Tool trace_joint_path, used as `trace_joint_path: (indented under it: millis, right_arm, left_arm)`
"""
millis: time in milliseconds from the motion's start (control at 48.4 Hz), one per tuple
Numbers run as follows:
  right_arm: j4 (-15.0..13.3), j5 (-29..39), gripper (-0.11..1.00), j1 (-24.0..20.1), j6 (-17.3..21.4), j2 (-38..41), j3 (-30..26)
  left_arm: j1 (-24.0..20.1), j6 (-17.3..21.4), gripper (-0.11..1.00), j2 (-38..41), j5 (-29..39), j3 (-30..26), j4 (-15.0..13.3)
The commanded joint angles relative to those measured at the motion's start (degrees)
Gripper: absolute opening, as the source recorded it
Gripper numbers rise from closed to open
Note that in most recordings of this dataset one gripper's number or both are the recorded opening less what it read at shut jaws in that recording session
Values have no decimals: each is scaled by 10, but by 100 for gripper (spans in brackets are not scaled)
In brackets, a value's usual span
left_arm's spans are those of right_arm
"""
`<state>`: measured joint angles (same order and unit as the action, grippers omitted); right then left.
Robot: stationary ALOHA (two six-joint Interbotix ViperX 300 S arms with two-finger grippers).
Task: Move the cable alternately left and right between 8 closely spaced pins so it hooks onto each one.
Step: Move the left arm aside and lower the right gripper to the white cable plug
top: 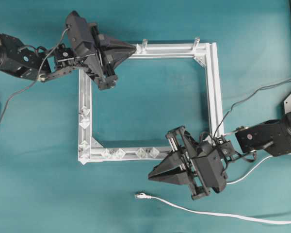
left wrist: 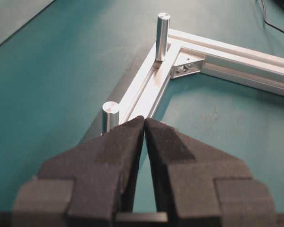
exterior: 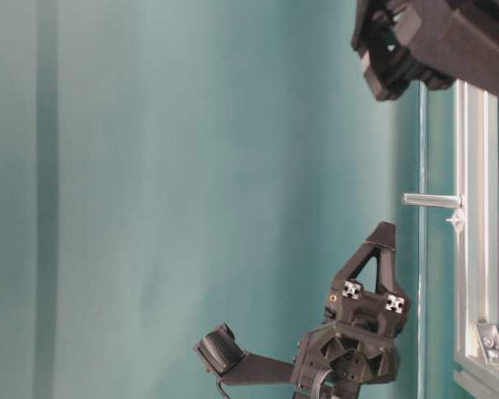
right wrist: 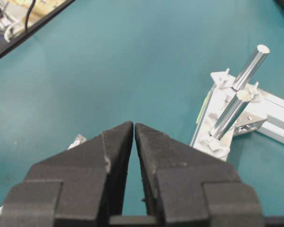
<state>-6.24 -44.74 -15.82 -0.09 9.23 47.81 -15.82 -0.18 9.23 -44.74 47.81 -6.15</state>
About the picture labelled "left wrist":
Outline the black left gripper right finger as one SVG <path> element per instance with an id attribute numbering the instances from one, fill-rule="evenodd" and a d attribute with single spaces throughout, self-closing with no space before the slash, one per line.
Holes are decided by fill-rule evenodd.
<path id="1" fill-rule="evenodd" d="M 145 136 L 157 209 L 169 219 L 276 219 L 268 188 L 241 159 L 151 118 Z"/>

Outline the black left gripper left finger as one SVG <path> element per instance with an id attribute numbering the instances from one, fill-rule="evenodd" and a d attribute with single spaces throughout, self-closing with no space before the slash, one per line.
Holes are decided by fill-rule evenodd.
<path id="1" fill-rule="evenodd" d="M 112 220 L 131 211 L 144 137 L 142 116 L 44 161 L 23 184 L 14 220 Z"/>

